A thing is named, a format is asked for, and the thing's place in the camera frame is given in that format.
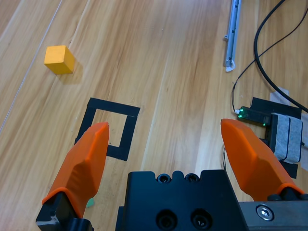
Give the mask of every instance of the wooden block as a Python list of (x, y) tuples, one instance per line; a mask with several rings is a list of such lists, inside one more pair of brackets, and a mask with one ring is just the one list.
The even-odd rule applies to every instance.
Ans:
[(47, 47), (45, 65), (56, 75), (71, 74), (75, 58), (66, 46)]

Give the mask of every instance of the screw hole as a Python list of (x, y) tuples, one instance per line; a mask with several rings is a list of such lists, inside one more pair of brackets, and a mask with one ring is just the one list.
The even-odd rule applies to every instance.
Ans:
[(177, 216), (169, 209), (160, 211), (156, 216), (156, 224), (161, 230), (174, 230), (177, 226), (177, 223)]
[(193, 226), (198, 230), (208, 230), (212, 226), (211, 215), (204, 209), (196, 209), (191, 216)]
[(188, 180), (189, 182), (198, 182), (200, 180), (200, 178), (193, 173), (187, 174), (185, 179)]
[(171, 177), (168, 174), (160, 174), (157, 179), (159, 183), (167, 184), (171, 181)]

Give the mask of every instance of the metal bracket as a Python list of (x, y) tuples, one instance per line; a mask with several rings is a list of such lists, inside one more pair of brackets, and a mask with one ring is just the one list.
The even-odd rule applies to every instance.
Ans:
[(227, 53), (225, 60), (225, 66), (227, 72), (235, 69), (234, 59), (235, 59), (237, 32), (240, 21), (241, 4), (242, 0), (232, 0), (232, 7), (229, 20), (229, 31), (224, 38), (227, 42)]
[(307, 231), (308, 201), (240, 202), (250, 231)]

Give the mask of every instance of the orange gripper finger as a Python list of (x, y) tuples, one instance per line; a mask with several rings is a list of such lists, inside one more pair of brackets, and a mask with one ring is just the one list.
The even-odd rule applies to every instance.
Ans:
[(223, 119), (221, 134), (230, 165), (240, 188), (255, 201), (266, 201), (286, 187), (297, 187), (271, 149), (242, 122)]
[(109, 140), (108, 123), (95, 124), (68, 152), (43, 204), (64, 192), (77, 216), (83, 217), (87, 202), (98, 191)]

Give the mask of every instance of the hex bolt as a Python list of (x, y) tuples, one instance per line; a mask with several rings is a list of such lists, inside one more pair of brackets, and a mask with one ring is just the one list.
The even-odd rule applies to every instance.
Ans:
[(266, 221), (271, 221), (274, 219), (274, 213), (271, 211), (270, 208), (264, 205), (257, 206), (257, 214), (259, 217)]

